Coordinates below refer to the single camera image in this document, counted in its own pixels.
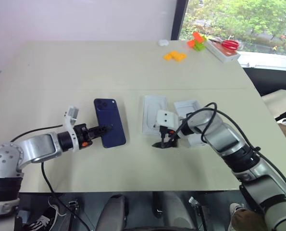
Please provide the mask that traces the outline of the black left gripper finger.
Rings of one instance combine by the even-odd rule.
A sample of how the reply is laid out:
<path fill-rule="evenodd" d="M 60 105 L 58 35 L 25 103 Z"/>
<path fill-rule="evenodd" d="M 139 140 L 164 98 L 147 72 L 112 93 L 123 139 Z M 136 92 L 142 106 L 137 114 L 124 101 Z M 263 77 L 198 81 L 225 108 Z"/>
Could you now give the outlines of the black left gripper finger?
<path fill-rule="evenodd" d="M 88 136 L 90 139 L 96 139 L 102 137 L 103 135 L 107 134 L 107 130 L 89 130 Z"/>
<path fill-rule="evenodd" d="M 111 131 L 111 129 L 112 129 L 112 126 L 105 125 L 105 126 L 96 126 L 96 127 L 88 128 L 87 131 L 88 132 L 109 132 Z"/>

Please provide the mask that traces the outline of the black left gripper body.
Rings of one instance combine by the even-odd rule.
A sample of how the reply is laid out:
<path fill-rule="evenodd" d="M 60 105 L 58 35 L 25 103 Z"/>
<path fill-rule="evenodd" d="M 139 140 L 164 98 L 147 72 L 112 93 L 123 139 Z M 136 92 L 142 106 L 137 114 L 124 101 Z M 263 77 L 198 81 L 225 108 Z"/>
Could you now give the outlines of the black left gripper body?
<path fill-rule="evenodd" d="M 77 136 L 80 150 L 85 149 L 93 144 L 93 132 L 87 128 L 86 124 L 75 125 L 74 131 Z"/>

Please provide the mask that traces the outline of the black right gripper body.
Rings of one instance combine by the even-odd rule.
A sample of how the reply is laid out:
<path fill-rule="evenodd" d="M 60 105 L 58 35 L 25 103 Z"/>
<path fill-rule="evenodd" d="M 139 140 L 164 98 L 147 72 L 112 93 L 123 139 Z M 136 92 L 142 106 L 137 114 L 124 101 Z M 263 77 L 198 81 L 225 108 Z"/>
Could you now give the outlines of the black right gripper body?
<path fill-rule="evenodd" d="M 164 140 L 166 135 L 168 135 L 169 138 L 174 136 L 175 131 L 172 129 L 169 129 L 168 127 L 165 126 L 160 126 L 160 134 L 161 134 L 161 139 Z"/>

